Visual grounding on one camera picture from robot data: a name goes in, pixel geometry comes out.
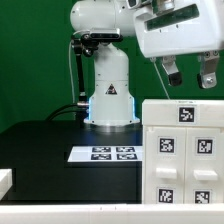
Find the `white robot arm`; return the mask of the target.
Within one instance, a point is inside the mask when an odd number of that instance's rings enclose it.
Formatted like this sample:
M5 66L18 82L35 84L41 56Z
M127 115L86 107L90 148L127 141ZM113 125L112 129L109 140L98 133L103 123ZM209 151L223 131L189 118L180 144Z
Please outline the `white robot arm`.
M137 38L148 59L160 58L169 83L181 83L177 55L197 53L199 85L217 84L218 52L224 50L224 0L78 0L70 22L79 37L72 47L79 57L94 58L95 92L85 122L119 127L137 124L129 93L127 55L114 44Z

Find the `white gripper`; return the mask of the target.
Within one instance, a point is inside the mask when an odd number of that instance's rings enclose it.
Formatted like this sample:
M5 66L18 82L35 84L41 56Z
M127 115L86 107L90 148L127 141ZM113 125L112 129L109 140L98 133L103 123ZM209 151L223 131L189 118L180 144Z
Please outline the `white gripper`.
M134 13L140 50L146 58L164 56L162 66L171 86L182 84L182 74L176 57L169 55L200 53L199 87L213 88L220 59L216 50L224 49L224 0L174 0L174 4L161 14L150 5Z

